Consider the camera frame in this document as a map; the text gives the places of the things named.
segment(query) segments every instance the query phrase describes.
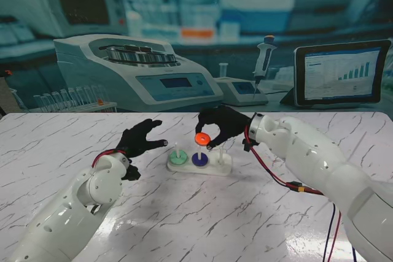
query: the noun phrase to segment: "tablet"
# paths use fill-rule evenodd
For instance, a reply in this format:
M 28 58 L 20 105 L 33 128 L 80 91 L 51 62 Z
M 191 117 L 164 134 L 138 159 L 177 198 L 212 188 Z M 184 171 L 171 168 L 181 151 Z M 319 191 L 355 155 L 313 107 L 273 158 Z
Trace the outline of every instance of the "tablet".
M 379 102 L 389 40 L 298 47 L 297 106 Z

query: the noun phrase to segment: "red wire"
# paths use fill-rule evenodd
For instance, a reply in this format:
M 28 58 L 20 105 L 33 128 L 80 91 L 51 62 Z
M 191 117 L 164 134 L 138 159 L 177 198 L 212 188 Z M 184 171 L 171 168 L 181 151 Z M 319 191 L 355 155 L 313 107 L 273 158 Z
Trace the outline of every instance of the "red wire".
M 105 156 L 105 155 L 111 155 L 113 153 L 122 153 L 123 155 L 125 155 L 125 151 L 123 151 L 123 150 L 116 150 L 116 149 L 105 150 L 102 153 L 100 153 L 98 156 L 96 156 L 96 158 L 94 159 L 93 164 L 91 164 L 91 166 L 94 168 L 96 166 L 96 163 L 99 160 L 99 158 L 101 158 L 102 156 Z
M 265 169 L 270 173 L 270 175 L 271 175 L 273 178 L 275 178 L 277 181 L 281 182 L 281 183 L 282 183 L 283 185 L 285 185 L 286 187 L 288 187 L 288 188 L 293 188 L 293 189 L 297 190 L 298 187 L 297 187 L 296 185 L 292 185 L 292 184 L 290 184 L 290 183 L 287 183 L 287 182 L 283 181 L 282 179 L 280 179 L 276 174 L 274 174 L 274 173 L 268 168 L 268 166 L 265 164 L 265 162 L 261 159 L 261 157 L 258 155 L 258 153 L 254 150 L 253 146 L 251 145 L 251 141 L 250 141 L 250 138 L 249 138 L 249 136 L 248 136 L 248 131 L 249 131 L 249 127 L 246 126 L 245 129 L 244 129 L 244 137 L 246 138 L 246 141 L 247 141 L 247 143 L 248 143 L 249 146 L 250 146 L 250 150 L 251 150 L 252 153 L 255 155 L 255 157 L 257 158 L 258 162 L 262 165 L 262 167 L 265 168 Z M 314 190 L 314 189 L 312 189 L 312 188 L 310 188 L 310 187 L 304 187 L 304 189 L 305 189 L 305 192 L 307 192 L 307 193 L 312 193 L 312 194 L 315 194 L 315 195 L 323 195 L 319 190 Z
M 330 262 L 330 258 L 332 257 L 332 253 L 333 253 L 333 249 L 334 249 L 334 244 L 335 244 L 335 242 L 336 242 L 338 229 L 339 229 L 339 227 L 340 227 L 340 221 L 341 221 L 341 212 L 339 212 L 339 214 L 338 214 L 336 232 L 334 233 L 334 238 L 333 238 L 333 243 L 332 243 L 332 249 L 330 250 L 330 254 L 329 254 L 329 258 L 327 259 L 327 262 Z

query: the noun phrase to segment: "laboratory backdrop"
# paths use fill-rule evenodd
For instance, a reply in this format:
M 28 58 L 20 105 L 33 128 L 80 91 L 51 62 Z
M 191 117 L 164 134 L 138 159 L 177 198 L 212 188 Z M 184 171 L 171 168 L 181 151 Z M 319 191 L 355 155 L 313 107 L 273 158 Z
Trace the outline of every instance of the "laboratory backdrop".
M 393 118 L 393 0 L 0 0 L 0 112 Z

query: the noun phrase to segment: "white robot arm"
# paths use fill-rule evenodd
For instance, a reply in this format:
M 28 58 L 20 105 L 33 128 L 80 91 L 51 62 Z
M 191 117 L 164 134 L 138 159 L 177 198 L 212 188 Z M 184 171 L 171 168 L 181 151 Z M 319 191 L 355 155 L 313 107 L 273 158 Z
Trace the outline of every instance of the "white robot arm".
M 265 143 L 300 181 L 336 204 L 349 241 L 367 261 L 393 261 L 393 191 L 387 185 L 348 163 L 331 139 L 299 119 L 257 114 L 249 138 Z
M 114 153 L 100 157 L 93 168 L 80 171 L 33 218 L 9 261 L 72 261 L 120 196 L 122 177 L 129 165 L 125 155 Z

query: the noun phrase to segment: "computer monitor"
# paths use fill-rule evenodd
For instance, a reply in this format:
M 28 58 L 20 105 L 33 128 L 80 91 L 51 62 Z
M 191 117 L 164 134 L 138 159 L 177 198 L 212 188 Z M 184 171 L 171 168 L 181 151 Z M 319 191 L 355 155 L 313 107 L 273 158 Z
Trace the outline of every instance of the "computer monitor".
M 379 102 L 390 45 L 389 40 L 377 40 L 297 48 L 295 104 Z
M 127 34 L 122 0 L 0 0 L 0 14 L 18 18 L 43 36 Z

